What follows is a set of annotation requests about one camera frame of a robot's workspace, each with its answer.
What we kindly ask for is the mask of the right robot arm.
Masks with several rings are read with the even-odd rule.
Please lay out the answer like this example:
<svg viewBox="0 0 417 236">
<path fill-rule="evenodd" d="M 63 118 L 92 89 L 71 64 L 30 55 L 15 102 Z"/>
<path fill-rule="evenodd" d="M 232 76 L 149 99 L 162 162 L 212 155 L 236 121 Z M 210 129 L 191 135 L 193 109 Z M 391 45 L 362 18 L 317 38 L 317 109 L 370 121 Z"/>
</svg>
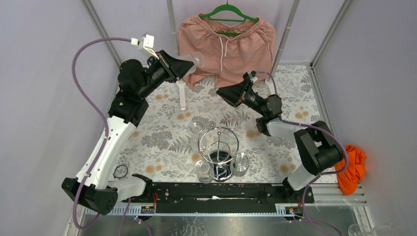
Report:
<svg viewBox="0 0 417 236">
<path fill-rule="evenodd" d="M 246 72 L 241 83 L 219 88 L 216 93 L 232 107 L 244 104 L 259 113 L 256 125 L 260 133 L 296 144 L 301 165 L 283 180 L 282 189 L 284 200 L 293 203 L 301 197 L 302 189 L 330 174 L 328 168 L 349 157 L 325 122 L 304 124 L 283 119 L 282 99 L 277 94 L 263 98 L 253 90 L 257 75 L 256 71 Z"/>
</svg>

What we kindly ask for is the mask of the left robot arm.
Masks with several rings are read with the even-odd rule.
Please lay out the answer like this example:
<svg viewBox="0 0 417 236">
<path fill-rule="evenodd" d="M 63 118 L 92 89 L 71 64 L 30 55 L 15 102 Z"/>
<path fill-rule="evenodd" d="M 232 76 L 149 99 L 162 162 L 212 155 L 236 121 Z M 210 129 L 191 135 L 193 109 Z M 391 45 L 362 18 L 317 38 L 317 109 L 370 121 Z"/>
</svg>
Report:
<svg viewBox="0 0 417 236">
<path fill-rule="evenodd" d="M 112 211 L 117 202 L 136 197 L 147 202 L 152 197 L 152 180 L 140 174 L 110 181 L 117 155 L 138 127 L 149 104 L 146 98 L 163 82 L 175 83 L 193 73 L 203 63 L 202 56 L 184 54 L 172 57 L 156 52 L 145 67 L 136 59 L 119 68 L 119 92 L 112 101 L 100 141 L 84 167 L 73 178 L 65 178 L 61 187 L 76 204 L 101 215 Z"/>
</svg>

